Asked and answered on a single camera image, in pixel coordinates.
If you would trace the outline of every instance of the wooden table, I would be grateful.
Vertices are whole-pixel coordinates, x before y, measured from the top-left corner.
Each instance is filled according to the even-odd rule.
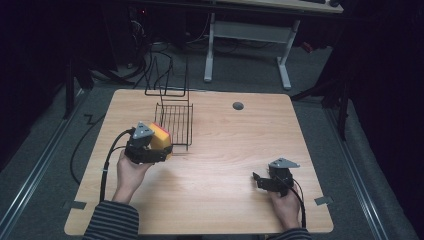
[[[140,90],[115,92],[65,226],[82,235],[99,201],[101,169],[114,139],[124,130],[154,121],[159,97]],[[131,205],[140,213],[140,234],[262,234],[282,229],[266,191],[252,172],[269,177],[268,163],[284,157],[300,164],[292,169],[305,197],[307,228],[330,232],[326,205],[314,199],[322,191],[287,95],[190,92],[194,106],[192,145],[176,146],[166,162],[149,169]],[[241,102],[243,110],[233,109]],[[117,146],[125,145],[123,137]],[[111,157],[106,200],[116,188],[116,161]]]

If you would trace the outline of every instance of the striped shirt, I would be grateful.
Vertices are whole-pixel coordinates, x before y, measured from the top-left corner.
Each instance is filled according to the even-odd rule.
[[[312,240],[312,237],[306,228],[293,228],[268,240]]]
[[[83,239],[137,239],[139,217],[130,205],[103,201],[97,205]]]

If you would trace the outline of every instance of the human hand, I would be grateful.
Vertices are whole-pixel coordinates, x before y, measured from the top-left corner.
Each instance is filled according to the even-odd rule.
[[[297,193],[296,185],[293,186],[293,189]],[[284,197],[280,197],[278,192],[268,191],[268,194],[271,196],[275,214],[280,220],[283,229],[287,231],[292,228],[299,228],[300,202],[293,191],[289,190]]]
[[[153,163],[135,164],[121,151],[117,163],[118,186],[112,201],[128,204],[143,182],[144,175]]]

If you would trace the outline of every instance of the desk leg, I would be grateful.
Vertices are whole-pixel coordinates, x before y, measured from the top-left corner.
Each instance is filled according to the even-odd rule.
[[[297,33],[297,29],[299,28],[299,24],[300,24],[300,20],[296,20],[294,22],[292,29],[290,31],[288,40],[287,40],[286,49],[283,53],[283,56],[277,58],[278,69],[280,70],[281,81],[283,82],[283,88],[286,89],[286,90],[291,89],[289,75],[287,74],[286,61],[287,61],[287,57],[289,56],[290,49],[293,45],[294,38],[296,37],[296,33]]]
[[[211,23],[209,26],[209,46],[208,46],[208,55],[206,56],[206,66],[205,66],[205,82],[212,81],[212,70],[213,70],[213,38],[214,38],[214,29],[215,28],[215,13],[211,13]]]

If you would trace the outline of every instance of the metal rail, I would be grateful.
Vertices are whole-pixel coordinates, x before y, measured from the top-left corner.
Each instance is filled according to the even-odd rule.
[[[355,189],[356,195],[358,197],[359,203],[362,206],[362,210],[364,211],[365,217],[368,221],[368,224],[371,228],[371,231],[374,235],[375,239],[389,239],[384,228],[383,223],[380,220],[378,215],[378,211],[375,207],[375,204],[368,193],[368,190],[365,186],[364,181],[362,180],[361,174],[356,167],[355,161],[350,153],[349,147],[345,141],[340,138],[340,135],[337,131],[337,119],[334,115],[334,112],[331,109],[324,109],[324,113],[328,119],[328,121],[332,125],[332,130],[334,136],[337,138],[340,149],[344,155],[344,164],[346,170],[349,174],[349,177],[352,181],[353,188]]]
[[[78,93],[78,101],[74,111],[69,115],[67,119],[63,119],[59,127],[56,129],[52,138],[48,142],[43,153],[39,157],[36,165],[29,174],[25,183],[19,190],[6,214],[3,216],[0,222],[0,239],[7,239],[9,234],[12,232],[13,227],[18,221],[20,215],[24,211],[26,205],[28,204],[32,194],[37,189],[38,184],[43,178],[47,168],[49,167],[52,161],[52,155],[54,154],[56,147],[58,146],[60,140],[62,139],[64,133],[66,132],[70,122],[72,121],[76,109],[81,105],[81,103],[86,99],[88,93],[80,90]]]

